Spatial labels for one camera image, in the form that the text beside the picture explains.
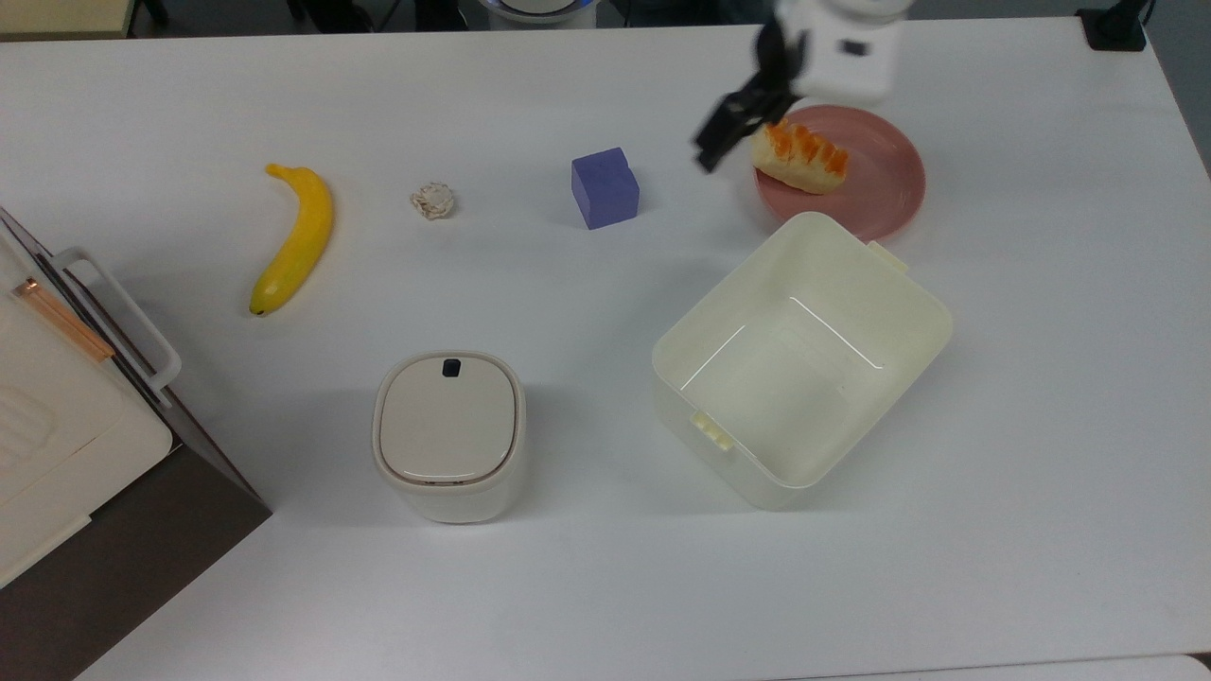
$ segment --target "orange strip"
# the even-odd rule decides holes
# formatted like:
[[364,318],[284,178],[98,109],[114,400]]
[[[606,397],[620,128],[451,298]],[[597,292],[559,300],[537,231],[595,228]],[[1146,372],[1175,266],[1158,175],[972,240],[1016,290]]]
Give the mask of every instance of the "orange strip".
[[92,361],[99,362],[114,356],[114,349],[109,347],[109,343],[105,343],[101,336],[97,336],[97,332],[80,321],[80,317],[75,316],[67,305],[48,293],[38,281],[27,279],[24,284],[13,290],[13,293],[29,303],[29,307],[42,315],[54,328],[63,332],[68,340],[75,343]]

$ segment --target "white handle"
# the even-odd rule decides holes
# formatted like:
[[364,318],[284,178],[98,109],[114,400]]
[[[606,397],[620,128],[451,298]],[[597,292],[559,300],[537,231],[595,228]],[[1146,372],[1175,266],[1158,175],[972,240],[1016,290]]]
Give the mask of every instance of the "white handle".
[[180,355],[178,355],[177,350],[168,344],[168,340],[162,333],[160,333],[160,330],[151,324],[148,315],[143,314],[143,310],[139,309],[134,299],[131,298],[131,294],[126,292],[126,288],[122,288],[122,285],[114,279],[114,275],[109,274],[108,269],[101,267],[101,263],[94,261],[87,251],[79,246],[65,248],[51,258],[51,264],[61,270],[67,270],[69,267],[81,261],[92,265],[93,269],[97,270],[97,274],[105,280],[105,284],[108,284],[117,293],[117,297],[126,303],[126,307],[130,308],[131,313],[134,314],[134,317],[139,320],[139,324],[147,328],[148,333],[151,334],[151,339],[155,340],[156,345],[160,345],[160,349],[168,359],[168,362],[151,376],[147,376],[143,367],[139,366],[138,362],[131,362],[134,371],[139,373],[139,377],[143,378],[149,388],[156,391],[162,390],[166,385],[168,385],[168,383],[172,382],[173,378],[177,378],[178,373],[180,373]]

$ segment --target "banana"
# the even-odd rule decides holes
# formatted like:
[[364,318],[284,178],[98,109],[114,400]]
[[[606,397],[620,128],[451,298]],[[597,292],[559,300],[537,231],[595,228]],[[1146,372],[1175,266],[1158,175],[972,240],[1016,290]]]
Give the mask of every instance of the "banana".
[[299,214],[291,235],[252,288],[248,311],[257,316],[281,308],[294,296],[320,261],[332,235],[332,194],[315,171],[269,164],[265,172],[286,181],[298,194]]

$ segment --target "purple block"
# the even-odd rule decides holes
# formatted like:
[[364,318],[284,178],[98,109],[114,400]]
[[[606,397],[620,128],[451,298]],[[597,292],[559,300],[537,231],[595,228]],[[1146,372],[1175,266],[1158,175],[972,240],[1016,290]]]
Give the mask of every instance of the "purple block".
[[639,214],[639,183],[618,147],[572,161],[572,194],[589,229]]

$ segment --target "bread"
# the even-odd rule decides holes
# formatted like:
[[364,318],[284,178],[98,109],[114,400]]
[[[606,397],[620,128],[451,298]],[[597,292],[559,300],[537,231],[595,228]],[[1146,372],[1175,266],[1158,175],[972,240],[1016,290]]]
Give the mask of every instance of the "bread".
[[753,135],[753,167],[809,194],[827,194],[845,181],[849,151],[782,119]]

